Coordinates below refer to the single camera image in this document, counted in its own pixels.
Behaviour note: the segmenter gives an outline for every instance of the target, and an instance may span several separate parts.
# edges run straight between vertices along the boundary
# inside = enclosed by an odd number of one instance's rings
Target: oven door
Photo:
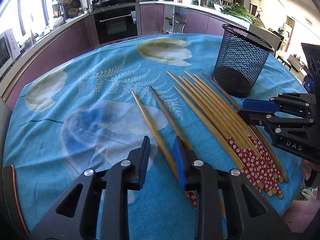
[[[0,76],[13,62],[5,36],[0,36]]]
[[[99,44],[138,36],[135,6],[95,14],[94,21]]]

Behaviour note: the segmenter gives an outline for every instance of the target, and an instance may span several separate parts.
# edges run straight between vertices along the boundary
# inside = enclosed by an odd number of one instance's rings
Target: cabinet door
[[[140,5],[142,35],[158,34],[158,14],[159,7],[157,4]]]
[[[220,19],[217,19],[217,18],[210,16],[207,34],[223,36],[224,29],[222,28],[222,25],[225,23],[226,22],[221,21]]]
[[[186,25],[183,29],[185,34],[207,34],[209,15],[187,10]]]
[[[89,52],[91,46],[84,21],[80,20],[73,24],[58,36],[58,43],[62,47],[66,61]]]
[[[25,85],[65,62],[66,59],[61,50],[61,44],[59,44],[58,40],[55,40],[31,63],[18,80],[7,99],[7,106],[13,111]]]
[[[158,31],[163,30],[164,23],[164,4],[158,4]]]

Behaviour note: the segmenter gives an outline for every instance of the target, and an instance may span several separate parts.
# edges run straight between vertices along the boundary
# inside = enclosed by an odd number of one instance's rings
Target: mesh cup
[[[212,78],[230,95],[247,97],[273,47],[257,35],[223,24],[224,35]]]

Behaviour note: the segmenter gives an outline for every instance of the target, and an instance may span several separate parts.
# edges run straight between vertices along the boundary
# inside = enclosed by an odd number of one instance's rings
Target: oven handle
[[[128,16],[131,16],[131,14],[128,14],[128,15],[123,15],[123,16],[118,16],[118,17],[114,17],[114,18],[110,18],[110,19],[106,19],[106,20],[100,20],[99,22],[105,22],[105,21],[110,21],[110,20],[113,20],[113,19],[118,19],[118,18],[122,18],[122,17],[128,17]]]

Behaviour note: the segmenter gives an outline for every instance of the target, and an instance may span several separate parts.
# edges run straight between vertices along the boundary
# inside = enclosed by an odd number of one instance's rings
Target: green vegetable
[[[255,20],[255,17],[250,14],[246,8],[238,3],[231,3],[230,5],[225,5],[221,12],[225,14],[232,15],[246,22],[252,23]]]

